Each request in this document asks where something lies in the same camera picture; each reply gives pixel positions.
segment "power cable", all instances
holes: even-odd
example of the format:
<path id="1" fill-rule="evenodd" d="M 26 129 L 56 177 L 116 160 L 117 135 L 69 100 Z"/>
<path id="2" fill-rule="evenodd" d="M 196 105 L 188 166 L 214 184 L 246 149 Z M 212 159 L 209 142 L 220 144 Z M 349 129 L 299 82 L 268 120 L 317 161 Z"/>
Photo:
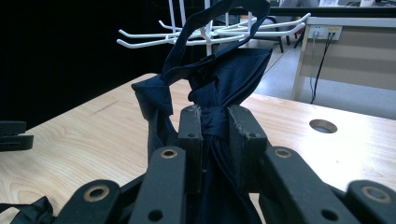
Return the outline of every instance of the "power cable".
<path id="1" fill-rule="evenodd" d="M 317 78 L 315 80 L 315 88 L 314 88 L 314 93 L 312 95 L 312 100 L 310 104 L 313 104 L 315 99 L 317 98 L 317 87 L 318 87 L 318 79 L 319 79 L 319 75 L 320 75 L 320 71 L 321 71 L 321 67 L 323 65 L 323 61 L 324 61 L 324 57 L 326 56 L 326 52 L 327 49 L 330 46 L 330 43 L 332 42 L 332 38 L 335 36 L 335 33 L 329 33 L 329 35 L 327 36 L 327 40 L 326 40 L 326 47 L 324 49 L 324 53 L 323 53 L 323 57 L 322 60 L 320 62 L 320 66 L 319 66 L 319 70 L 318 70 L 318 74 L 317 74 Z"/>

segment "wooden table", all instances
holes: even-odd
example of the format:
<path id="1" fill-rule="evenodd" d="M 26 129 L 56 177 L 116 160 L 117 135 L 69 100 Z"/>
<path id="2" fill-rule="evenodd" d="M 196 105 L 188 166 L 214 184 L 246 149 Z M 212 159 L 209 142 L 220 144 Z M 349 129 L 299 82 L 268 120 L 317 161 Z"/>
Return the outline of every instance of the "wooden table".
<path id="1" fill-rule="evenodd" d="M 32 149 L 1 152 L 0 202 L 32 203 L 46 195 L 58 214 L 92 180 L 110 179 L 123 186 L 143 174 L 148 124 L 131 83 L 29 130 L 35 136 Z M 175 127 L 179 111 L 191 105 L 189 91 L 187 81 L 171 87 Z M 273 145 L 299 152 L 326 183 L 345 190 L 352 180 L 370 179 L 396 190 L 396 120 L 258 94 L 242 106 L 253 113 Z M 338 131 L 317 132 L 309 126 L 312 119 L 326 119 Z M 0 223 L 15 214 L 9 209 Z"/>

